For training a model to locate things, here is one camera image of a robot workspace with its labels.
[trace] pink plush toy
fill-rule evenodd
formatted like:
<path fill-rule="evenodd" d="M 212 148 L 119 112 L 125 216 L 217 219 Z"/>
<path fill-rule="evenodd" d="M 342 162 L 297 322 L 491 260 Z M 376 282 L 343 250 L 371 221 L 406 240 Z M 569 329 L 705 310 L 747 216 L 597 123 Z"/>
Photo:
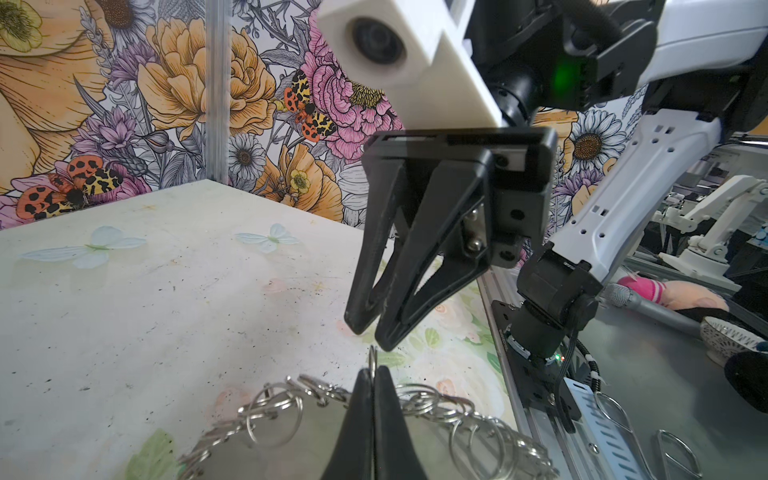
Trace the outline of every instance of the pink plush toy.
<path fill-rule="evenodd" d="M 646 300 L 701 321 L 703 316 L 726 318 L 728 304 L 723 297 L 705 286 L 691 282 L 671 280 L 666 283 L 642 276 L 629 275 L 618 281 Z"/>

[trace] white plastic housing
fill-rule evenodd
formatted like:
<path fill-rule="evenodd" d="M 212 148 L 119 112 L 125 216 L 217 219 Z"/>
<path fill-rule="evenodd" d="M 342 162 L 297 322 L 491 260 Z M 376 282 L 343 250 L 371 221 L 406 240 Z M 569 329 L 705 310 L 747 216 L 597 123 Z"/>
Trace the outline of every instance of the white plastic housing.
<path fill-rule="evenodd" d="M 724 228 L 730 228 L 732 233 L 750 215 L 754 207 L 763 201 L 760 196 L 762 187 L 757 188 L 755 192 L 750 192 L 750 190 L 764 183 L 765 180 L 759 180 L 749 175 L 734 175 L 707 198 L 692 207 L 687 214 L 683 214 L 677 208 L 668 208 L 664 213 L 662 222 L 683 233 L 692 232 L 698 228 L 699 223 L 703 220 L 709 220 L 720 209 L 738 198 L 739 203 L 737 205 L 744 203 L 743 207 L 729 206 L 726 212 L 720 216 L 720 220 L 724 222 L 723 225 L 729 224 Z"/>
<path fill-rule="evenodd" d="M 669 266 L 687 276 L 717 285 L 718 287 L 736 293 L 741 285 L 727 279 L 723 274 L 728 270 L 728 263 L 721 263 L 700 255 L 690 248 L 683 250 L 679 257 L 659 253 L 659 257 Z"/>
<path fill-rule="evenodd" d="M 443 0 L 324 0 L 317 24 L 347 76 L 384 90 L 405 128 L 501 127 L 502 113 L 462 46 L 474 2 L 462 5 L 450 12 Z M 358 18 L 391 28 L 405 54 L 392 65 L 365 58 L 352 40 Z"/>
<path fill-rule="evenodd" d="M 666 0 L 654 56 L 638 86 L 752 58 L 768 34 L 766 0 Z"/>
<path fill-rule="evenodd" d="M 572 263 L 586 260 L 604 282 L 636 227 L 656 209 L 674 181 L 720 138 L 720 120 L 692 111 L 644 115 L 616 166 L 578 215 L 550 237 L 553 251 Z"/>

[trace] camera lens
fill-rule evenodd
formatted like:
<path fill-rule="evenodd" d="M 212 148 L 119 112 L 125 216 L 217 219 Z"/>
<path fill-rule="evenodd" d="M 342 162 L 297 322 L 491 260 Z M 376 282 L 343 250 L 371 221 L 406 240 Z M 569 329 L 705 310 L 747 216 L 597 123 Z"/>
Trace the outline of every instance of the camera lens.
<path fill-rule="evenodd" d="M 390 65 L 402 55 L 402 40 L 391 28 L 372 18 L 358 18 L 352 38 L 360 53 L 373 63 Z"/>

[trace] screw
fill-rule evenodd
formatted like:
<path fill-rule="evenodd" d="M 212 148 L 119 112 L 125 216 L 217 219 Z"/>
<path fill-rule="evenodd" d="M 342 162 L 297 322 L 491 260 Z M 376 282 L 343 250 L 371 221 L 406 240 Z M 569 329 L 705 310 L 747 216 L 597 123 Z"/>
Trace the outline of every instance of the screw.
<path fill-rule="evenodd" d="M 480 250 L 485 248 L 485 244 L 477 237 L 473 237 L 469 239 L 469 242 L 467 242 L 467 250 L 470 252 L 479 252 Z"/>
<path fill-rule="evenodd" d="M 505 168 L 507 165 L 509 165 L 509 160 L 507 160 L 507 157 L 504 155 L 496 154 L 493 156 L 494 162 L 496 162 L 496 165 Z"/>

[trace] floral wallpaper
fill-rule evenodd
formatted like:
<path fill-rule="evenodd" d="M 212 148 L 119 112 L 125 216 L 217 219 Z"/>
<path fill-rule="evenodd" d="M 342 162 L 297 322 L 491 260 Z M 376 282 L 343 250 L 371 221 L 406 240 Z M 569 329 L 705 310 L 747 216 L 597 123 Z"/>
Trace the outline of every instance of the floral wallpaper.
<path fill-rule="evenodd" d="M 235 42 L 244 40 L 257 53 L 253 77 L 263 79 L 272 98 L 257 128 L 232 130 L 230 184 L 363 228 L 363 145 L 375 131 L 397 130 L 402 123 L 383 91 L 346 77 L 317 28 L 318 5 L 233 0 Z M 233 75 L 240 69 L 234 60 Z M 232 89 L 234 96 L 244 86 L 233 78 Z M 615 165 L 640 119 L 643 93 L 583 114 L 547 108 L 538 114 L 535 125 L 552 126 L 559 136 L 547 236 L 584 206 Z"/>
<path fill-rule="evenodd" d="M 204 6 L 0 0 L 0 229 L 206 177 Z M 346 77 L 318 6 L 233 0 L 229 184 L 363 228 L 363 146 L 402 123 Z M 560 142 L 547 235 L 616 163 L 643 93 L 538 114 Z"/>
<path fill-rule="evenodd" d="M 204 0 L 0 0 L 0 229 L 205 178 Z"/>

